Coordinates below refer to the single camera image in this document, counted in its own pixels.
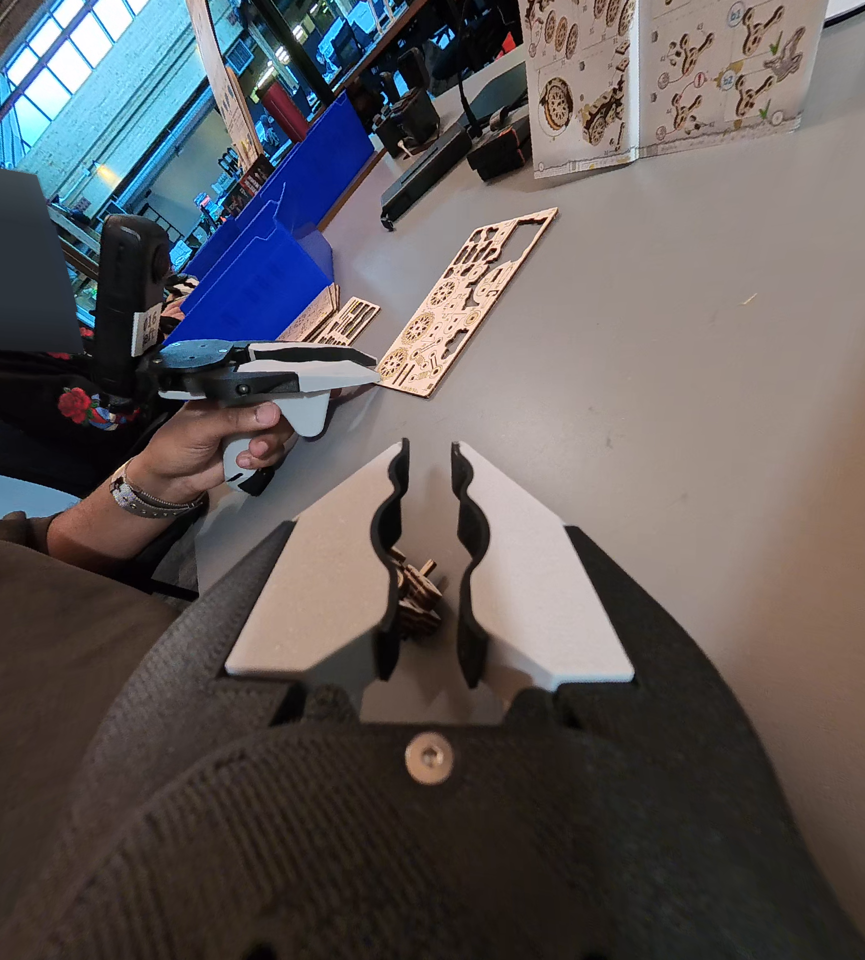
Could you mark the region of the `small blue plastic bin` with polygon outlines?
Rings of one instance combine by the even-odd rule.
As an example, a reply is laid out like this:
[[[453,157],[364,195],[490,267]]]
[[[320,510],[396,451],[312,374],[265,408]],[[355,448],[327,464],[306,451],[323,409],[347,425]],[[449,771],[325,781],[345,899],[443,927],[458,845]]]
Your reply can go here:
[[[183,305],[169,345],[256,342],[281,335],[334,284],[333,249],[315,227],[295,234],[274,217],[253,225]]]

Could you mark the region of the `person's brown shirt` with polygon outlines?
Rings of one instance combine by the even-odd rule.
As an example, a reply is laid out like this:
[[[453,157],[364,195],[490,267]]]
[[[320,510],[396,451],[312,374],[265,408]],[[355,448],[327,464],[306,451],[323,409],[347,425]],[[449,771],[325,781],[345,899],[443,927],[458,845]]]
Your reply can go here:
[[[49,557],[0,519],[0,928],[40,875],[97,727],[179,609]]]

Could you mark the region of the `small wooden model assembly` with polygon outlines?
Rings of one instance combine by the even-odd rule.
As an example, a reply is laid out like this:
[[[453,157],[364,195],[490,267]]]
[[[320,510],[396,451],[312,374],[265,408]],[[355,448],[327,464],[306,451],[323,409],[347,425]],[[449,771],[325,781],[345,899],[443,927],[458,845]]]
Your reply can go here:
[[[396,635],[402,642],[425,641],[442,624],[439,608],[443,593],[432,579],[438,564],[429,558],[417,567],[395,546],[390,547],[389,556],[396,569],[398,591],[393,624]]]

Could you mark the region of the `wooden sheet with large cutouts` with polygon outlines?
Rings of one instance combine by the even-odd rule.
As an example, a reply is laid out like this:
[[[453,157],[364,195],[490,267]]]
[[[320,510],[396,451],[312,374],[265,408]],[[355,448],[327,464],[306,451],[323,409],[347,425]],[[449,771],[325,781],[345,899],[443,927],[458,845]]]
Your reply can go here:
[[[306,336],[306,342],[351,347],[380,312],[381,307],[378,304],[353,296],[311,330]]]

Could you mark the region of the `large blue plastic bin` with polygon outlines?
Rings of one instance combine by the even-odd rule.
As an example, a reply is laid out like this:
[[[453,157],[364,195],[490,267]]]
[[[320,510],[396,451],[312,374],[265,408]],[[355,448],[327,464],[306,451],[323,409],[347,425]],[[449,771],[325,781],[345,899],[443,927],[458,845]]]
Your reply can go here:
[[[263,209],[290,230],[317,228],[376,151],[347,92],[326,108],[255,191],[238,188],[225,219],[186,266],[203,281],[236,241],[260,226]]]

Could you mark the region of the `red water bottle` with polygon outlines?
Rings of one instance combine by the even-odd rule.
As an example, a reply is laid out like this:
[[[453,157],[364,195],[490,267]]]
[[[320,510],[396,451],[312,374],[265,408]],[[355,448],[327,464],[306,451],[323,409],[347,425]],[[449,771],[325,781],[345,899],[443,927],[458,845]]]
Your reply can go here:
[[[267,77],[257,84],[258,101],[293,143],[304,141],[310,123],[292,94],[278,78]]]

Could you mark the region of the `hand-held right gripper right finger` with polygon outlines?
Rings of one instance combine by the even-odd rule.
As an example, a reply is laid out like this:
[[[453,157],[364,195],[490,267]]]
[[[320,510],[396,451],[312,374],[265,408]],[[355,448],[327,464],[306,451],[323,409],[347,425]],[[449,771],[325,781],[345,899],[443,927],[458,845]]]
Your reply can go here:
[[[450,481],[468,553],[455,644],[466,686],[509,706],[528,688],[631,683],[572,529],[465,441],[451,445]]]

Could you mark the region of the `dark printed box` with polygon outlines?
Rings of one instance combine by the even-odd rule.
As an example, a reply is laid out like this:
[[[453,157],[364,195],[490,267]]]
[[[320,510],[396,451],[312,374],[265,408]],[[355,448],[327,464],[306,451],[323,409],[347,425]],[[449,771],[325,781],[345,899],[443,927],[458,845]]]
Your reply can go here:
[[[225,218],[238,216],[260,192],[267,180],[269,180],[277,166],[277,162],[271,161],[264,154],[241,175],[230,189],[222,202],[222,211]]]

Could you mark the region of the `wooden puzzle sheet with gears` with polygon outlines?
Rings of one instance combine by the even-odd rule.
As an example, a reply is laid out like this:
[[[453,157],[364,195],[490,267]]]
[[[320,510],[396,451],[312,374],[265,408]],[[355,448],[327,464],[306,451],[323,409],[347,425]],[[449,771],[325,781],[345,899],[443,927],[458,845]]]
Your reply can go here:
[[[379,385],[429,399],[558,215],[551,207],[475,229],[378,361]]]

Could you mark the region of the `grey desk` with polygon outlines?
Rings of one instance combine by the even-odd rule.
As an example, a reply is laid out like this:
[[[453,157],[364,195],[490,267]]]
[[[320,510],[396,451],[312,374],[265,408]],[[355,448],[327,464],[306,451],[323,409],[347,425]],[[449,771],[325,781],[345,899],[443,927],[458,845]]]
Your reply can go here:
[[[475,227],[557,207],[435,396],[369,390],[196,544],[223,576],[392,443],[402,550],[449,606],[363,716],[475,722],[453,658],[450,448],[468,442],[579,526],[687,630],[752,719],[865,936],[865,13],[823,30],[799,129],[598,174],[484,184],[457,166],[388,232],[382,159],[324,234],[381,356]]]

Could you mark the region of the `instruction booklet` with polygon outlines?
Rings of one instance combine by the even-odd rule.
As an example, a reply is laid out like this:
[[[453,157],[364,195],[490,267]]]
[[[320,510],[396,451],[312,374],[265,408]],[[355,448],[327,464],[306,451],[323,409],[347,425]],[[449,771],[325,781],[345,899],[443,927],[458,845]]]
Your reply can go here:
[[[824,1],[522,1],[534,176],[795,130]]]

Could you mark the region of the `black box with orange stripe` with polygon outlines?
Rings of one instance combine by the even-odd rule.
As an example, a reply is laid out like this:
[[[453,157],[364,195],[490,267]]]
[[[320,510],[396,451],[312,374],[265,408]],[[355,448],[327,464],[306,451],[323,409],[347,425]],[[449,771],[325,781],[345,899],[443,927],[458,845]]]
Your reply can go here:
[[[490,131],[466,156],[472,171],[484,183],[490,183],[518,171],[532,161],[533,143],[530,124],[510,125]]]

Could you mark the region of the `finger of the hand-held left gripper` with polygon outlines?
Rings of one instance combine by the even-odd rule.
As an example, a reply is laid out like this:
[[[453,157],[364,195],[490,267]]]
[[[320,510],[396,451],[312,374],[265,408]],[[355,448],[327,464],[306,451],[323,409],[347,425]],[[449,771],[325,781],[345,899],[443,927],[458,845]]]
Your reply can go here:
[[[251,361],[276,361],[298,365],[312,362],[338,363],[351,361],[358,366],[375,368],[378,360],[353,346],[313,342],[253,342],[247,347]]]
[[[343,390],[381,381],[378,372],[361,364],[300,364],[297,367],[298,391],[315,394]]]

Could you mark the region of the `black flat battery pack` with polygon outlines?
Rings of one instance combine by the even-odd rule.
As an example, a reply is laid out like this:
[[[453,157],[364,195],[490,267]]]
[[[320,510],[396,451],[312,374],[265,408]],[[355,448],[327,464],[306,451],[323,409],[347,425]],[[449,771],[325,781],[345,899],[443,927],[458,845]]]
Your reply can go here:
[[[455,123],[447,128],[382,194],[381,225],[393,232],[395,223],[464,160],[472,146],[466,126]]]

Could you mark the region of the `person's left hand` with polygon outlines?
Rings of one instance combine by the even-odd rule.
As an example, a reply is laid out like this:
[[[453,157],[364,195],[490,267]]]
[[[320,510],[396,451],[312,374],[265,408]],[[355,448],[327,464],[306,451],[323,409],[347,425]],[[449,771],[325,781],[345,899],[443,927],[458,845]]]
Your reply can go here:
[[[199,400],[184,407],[152,436],[146,448],[125,467],[136,493],[173,505],[191,503],[223,484],[228,475],[224,454],[234,451],[230,475],[276,466],[295,435],[273,402],[222,406]]]

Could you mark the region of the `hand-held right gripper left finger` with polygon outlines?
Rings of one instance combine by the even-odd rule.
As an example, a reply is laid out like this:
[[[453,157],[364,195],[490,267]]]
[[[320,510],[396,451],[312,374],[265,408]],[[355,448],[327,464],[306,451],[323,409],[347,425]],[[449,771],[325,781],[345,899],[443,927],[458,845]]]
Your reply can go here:
[[[236,678],[343,689],[354,709],[399,657],[391,547],[410,480],[407,438],[297,515],[228,655]]]

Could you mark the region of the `leaning printed wooden board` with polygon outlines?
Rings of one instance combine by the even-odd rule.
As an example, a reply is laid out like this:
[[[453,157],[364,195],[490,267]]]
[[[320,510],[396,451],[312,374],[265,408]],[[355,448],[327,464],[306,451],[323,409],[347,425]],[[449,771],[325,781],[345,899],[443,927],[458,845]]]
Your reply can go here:
[[[191,28],[213,99],[244,173],[263,154],[236,74],[226,66],[207,1],[186,1]]]

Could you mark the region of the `stacked wooden puzzle sheets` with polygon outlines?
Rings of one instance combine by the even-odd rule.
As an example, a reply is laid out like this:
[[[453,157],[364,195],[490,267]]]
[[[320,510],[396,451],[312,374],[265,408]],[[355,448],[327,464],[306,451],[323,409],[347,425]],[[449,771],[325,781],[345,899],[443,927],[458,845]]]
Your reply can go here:
[[[317,331],[339,311],[341,288],[336,282],[325,287],[306,308],[282,331],[275,341],[287,343],[312,342]]]

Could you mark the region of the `black battery charging case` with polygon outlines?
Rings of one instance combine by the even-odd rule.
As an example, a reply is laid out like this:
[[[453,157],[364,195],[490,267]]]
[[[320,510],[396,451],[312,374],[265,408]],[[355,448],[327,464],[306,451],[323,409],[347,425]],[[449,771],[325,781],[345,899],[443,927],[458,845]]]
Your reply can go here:
[[[375,116],[371,133],[394,159],[424,152],[441,131],[439,113],[425,87],[407,91],[397,102],[388,103]]]

